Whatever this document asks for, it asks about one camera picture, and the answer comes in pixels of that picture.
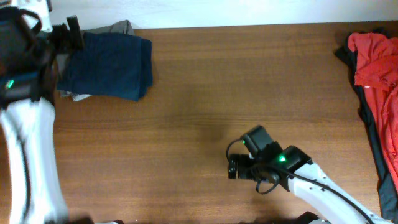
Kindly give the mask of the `navy blue garment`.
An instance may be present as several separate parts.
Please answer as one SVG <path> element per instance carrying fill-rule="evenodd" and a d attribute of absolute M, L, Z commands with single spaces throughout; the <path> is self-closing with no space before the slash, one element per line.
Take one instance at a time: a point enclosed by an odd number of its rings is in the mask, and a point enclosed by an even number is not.
<path fill-rule="evenodd" d="M 72 53 L 58 89 L 77 94 L 139 101 L 153 84 L 152 42 L 120 33 L 83 34 L 85 46 Z"/>

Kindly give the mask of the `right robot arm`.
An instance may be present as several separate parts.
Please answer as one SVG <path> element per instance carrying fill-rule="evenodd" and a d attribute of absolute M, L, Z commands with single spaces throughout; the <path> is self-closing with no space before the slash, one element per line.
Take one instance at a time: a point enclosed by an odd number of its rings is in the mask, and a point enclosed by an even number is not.
<path fill-rule="evenodd" d="M 226 153 L 229 179 L 255 181 L 257 189 L 268 183 L 267 194 L 280 185 L 319 212 L 306 212 L 296 223 L 390 223 L 336 185 L 301 149 L 282 149 L 263 126 L 252 128 L 238 140 L 249 152 Z"/>

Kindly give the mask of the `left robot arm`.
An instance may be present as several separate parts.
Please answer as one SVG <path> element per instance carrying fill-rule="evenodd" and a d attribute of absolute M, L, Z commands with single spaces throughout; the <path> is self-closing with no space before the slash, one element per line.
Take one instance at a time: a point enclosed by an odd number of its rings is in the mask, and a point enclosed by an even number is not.
<path fill-rule="evenodd" d="M 10 223 L 71 223 L 53 126 L 57 52 L 49 1 L 1 1 L 1 127 L 11 174 Z"/>

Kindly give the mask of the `black garment under red shirt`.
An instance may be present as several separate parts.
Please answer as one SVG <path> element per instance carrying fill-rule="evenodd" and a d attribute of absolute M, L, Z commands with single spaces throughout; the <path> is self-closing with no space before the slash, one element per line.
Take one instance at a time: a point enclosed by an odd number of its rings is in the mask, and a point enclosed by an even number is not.
<path fill-rule="evenodd" d="M 351 35 L 352 33 L 349 33 L 345 37 L 343 45 L 334 51 L 334 55 L 348 66 L 348 80 L 360 102 L 358 114 L 364 123 L 364 127 L 368 135 L 369 145 L 372 150 L 379 179 L 377 183 L 377 192 L 379 196 L 381 215 L 383 218 L 391 220 L 393 223 L 397 223 L 397 191 L 384 156 L 382 155 L 382 147 L 377 133 L 376 122 L 371 109 L 366 102 L 364 88 L 354 84 L 358 54 L 351 51 L 348 47 L 348 39 Z"/>

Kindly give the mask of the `red shirt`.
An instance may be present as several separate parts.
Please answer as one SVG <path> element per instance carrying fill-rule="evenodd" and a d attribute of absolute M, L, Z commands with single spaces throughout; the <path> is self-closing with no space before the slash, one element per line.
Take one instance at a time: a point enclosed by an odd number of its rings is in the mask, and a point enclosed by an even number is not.
<path fill-rule="evenodd" d="M 382 155 L 397 187 L 397 38 L 354 33 L 348 37 L 348 48 L 357 53 L 354 84 L 363 87 Z"/>

